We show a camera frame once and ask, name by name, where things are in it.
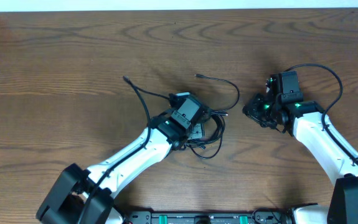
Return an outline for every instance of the green clip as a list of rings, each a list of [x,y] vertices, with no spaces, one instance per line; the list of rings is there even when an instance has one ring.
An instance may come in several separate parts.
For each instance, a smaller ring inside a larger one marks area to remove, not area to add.
[[[166,215],[159,216],[159,224],[167,224],[167,216]]]
[[[248,217],[247,216],[240,216],[240,224],[248,224]]]

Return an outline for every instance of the wooden table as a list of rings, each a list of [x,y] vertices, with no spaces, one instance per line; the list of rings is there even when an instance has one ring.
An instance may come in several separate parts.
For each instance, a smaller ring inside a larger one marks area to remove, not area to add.
[[[242,97],[216,158],[172,153],[120,193],[121,207],[328,205],[333,187],[308,150],[241,112],[269,75],[306,62],[340,75],[344,94],[329,116],[358,150],[358,9],[0,13],[0,223],[37,223],[65,167],[86,168],[138,137],[146,118],[123,75],[165,95],[191,91],[212,108],[235,90],[193,74],[229,79]],[[329,73],[298,71],[307,100],[325,107],[336,97]],[[144,97],[153,115],[168,108]]]

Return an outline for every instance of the wood grain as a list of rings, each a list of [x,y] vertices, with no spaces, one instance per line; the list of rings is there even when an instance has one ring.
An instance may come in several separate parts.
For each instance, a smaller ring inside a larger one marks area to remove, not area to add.
[[[242,92],[215,159],[172,153],[120,193],[123,208],[329,204],[333,187],[308,150],[241,113],[266,77],[306,62],[341,76],[344,95],[329,115],[358,150],[358,9],[0,13],[0,223],[37,223],[62,169],[104,160],[140,134],[143,109],[123,75],[149,91],[191,91],[213,108],[235,90],[193,74]],[[324,71],[302,68],[299,79],[306,99],[327,106],[337,95]],[[145,99],[151,114],[168,107]]]

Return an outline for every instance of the white background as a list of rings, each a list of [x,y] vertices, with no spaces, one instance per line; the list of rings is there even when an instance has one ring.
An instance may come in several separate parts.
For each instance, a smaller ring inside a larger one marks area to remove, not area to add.
[[[0,0],[0,12],[358,7],[358,0]]]

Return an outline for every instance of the wooden tabletop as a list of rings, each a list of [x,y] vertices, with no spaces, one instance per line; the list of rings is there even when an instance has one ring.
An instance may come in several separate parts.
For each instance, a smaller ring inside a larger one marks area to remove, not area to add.
[[[121,207],[329,205],[333,187],[311,153],[242,114],[269,75],[310,62],[341,77],[344,94],[329,116],[358,150],[358,9],[0,13],[0,223],[37,223],[65,167],[86,168],[138,137],[146,117],[123,75],[164,95],[191,91],[212,108],[233,103],[235,90],[193,74],[226,78],[242,95],[217,157],[173,152],[119,194]],[[331,74],[298,75],[306,100],[335,99]],[[152,115],[169,107],[144,98]]]

